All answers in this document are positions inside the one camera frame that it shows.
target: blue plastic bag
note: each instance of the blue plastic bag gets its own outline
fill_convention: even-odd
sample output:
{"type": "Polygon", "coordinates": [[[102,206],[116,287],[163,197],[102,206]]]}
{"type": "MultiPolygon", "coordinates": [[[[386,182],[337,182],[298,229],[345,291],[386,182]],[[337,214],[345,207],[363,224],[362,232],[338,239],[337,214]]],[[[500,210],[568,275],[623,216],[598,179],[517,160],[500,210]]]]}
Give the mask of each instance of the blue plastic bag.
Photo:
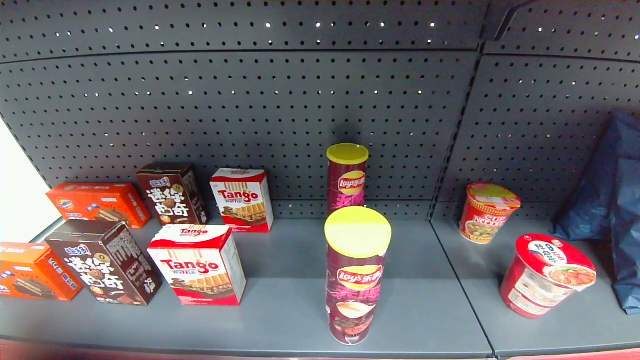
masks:
{"type": "Polygon", "coordinates": [[[613,285],[627,314],[640,313],[640,156],[618,160],[611,238],[617,281],[613,285]]]}
{"type": "Polygon", "coordinates": [[[582,181],[556,218],[554,235],[570,241],[606,239],[611,228],[615,166],[618,159],[634,156],[640,156],[640,122],[617,112],[582,181]]]}
{"type": "Polygon", "coordinates": [[[565,240],[611,235],[620,306],[640,313],[640,120],[618,112],[554,224],[565,240]]]}

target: orange snack box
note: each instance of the orange snack box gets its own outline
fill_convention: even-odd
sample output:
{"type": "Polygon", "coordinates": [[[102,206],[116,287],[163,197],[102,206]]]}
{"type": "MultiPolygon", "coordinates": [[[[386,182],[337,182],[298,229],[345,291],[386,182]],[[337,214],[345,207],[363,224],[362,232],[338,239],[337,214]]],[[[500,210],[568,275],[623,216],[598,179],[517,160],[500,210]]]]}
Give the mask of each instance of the orange snack box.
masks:
{"type": "Polygon", "coordinates": [[[151,215],[133,184],[62,183],[47,192],[65,220],[107,220],[125,222],[140,229],[151,215]]]}
{"type": "Polygon", "coordinates": [[[0,295],[71,301],[82,283],[45,243],[0,243],[0,295]]]}

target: chocolate wafer box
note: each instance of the chocolate wafer box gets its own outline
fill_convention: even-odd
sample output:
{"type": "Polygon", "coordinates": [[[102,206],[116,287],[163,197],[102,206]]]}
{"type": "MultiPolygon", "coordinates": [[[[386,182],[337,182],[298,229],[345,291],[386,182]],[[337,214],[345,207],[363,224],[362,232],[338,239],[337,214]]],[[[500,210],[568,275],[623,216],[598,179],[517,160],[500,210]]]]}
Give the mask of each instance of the chocolate wafer box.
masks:
{"type": "Polygon", "coordinates": [[[211,190],[222,220],[233,231],[268,233],[273,209],[266,170],[221,168],[211,177],[211,190]]]}
{"type": "Polygon", "coordinates": [[[136,177],[162,226],[207,223],[205,204],[191,165],[153,163],[143,167],[136,177]]]}
{"type": "Polygon", "coordinates": [[[65,220],[107,220],[142,228],[151,219],[130,183],[61,183],[47,192],[65,220]]]}
{"type": "Polygon", "coordinates": [[[182,305],[240,305],[246,279],[229,226],[167,225],[148,251],[182,305]]]}
{"type": "Polygon", "coordinates": [[[70,301],[82,283],[44,243],[0,243],[0,295],[70,301]]]}
{"type": "Polygon", "coordinates": [[[45,240],[98,302],[146,306],[162,285],[123,222],[69,220],[45,240]]]}

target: shelf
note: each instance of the shelf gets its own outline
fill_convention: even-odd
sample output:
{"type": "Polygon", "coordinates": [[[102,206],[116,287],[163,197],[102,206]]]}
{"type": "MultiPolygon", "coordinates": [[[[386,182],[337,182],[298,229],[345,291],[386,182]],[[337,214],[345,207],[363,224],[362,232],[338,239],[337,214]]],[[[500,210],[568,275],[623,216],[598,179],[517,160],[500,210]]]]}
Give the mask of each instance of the shelf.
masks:
{"type": "MultiPolygon", "coordinates": [[[[391,221],[383,291],[369,337],[345,346],[324,310],[323,220],[276,220],[235,234],[247,289],[240,307],[182,306],[165,283],[148,307],[2,298],[0,336],[78,347],[261,357],[484,358],[491,348],[428,222],[391,221]]],[[[155,220],[133,231],[145,247],[155,220]]]]}
{"type": "Polygon", "coordinates": [[[597,282],[532,320],[503,303],[499,286],[515,254],[518,236],[548,234],[548,222],[512,219],[489,245],[465,240],[454,222],[436,221],[433,227],[499,357],[640,347],[640,323],[620,309],[611,278],[597,262],[590,244],[574,243],[596,263],[597,282]]]}

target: perforated metal panel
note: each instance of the perforated metal panel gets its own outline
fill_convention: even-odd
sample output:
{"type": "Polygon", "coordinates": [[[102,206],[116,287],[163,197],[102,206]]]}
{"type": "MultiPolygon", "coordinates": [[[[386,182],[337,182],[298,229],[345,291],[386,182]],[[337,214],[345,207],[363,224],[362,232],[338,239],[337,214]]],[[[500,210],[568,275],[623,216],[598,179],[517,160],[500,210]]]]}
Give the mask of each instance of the perforated metal panel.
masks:
{"type": "Polygon", "coordinates": [[[640,2],[538,1],[485,51],[640,61],[640,2]]]}
{"type": "Polygon", "coordinates": [[[3,1],[1,61],[195,50],[475,49],[486,2],[3,1]]]}
{"type": "MultiPolygon", "coordinates": [[[[367,207],[392,220],[425,220],[431,216],[430,204],[430,201],[374,200],[367,202],[367,207]]],[[[277,218],[326,218],[326,201],[276,200],[273,213],[277,218]]]]}
{"type": "Polygon", "coordinates": [[[6,123],[45,180],[131,180],[152,161],[266,168],[323,199],[326,148],[362,143],[371,200],[432,199],[472,52],[159,53],[0,65],[6,123]]]}
{"type": "Polygon", "coordinates": [[[489,181],[524,202],[561,202],[611,111],[638,109],[639,74],[640,63],[484,56],[438,200],[489,181]]]}

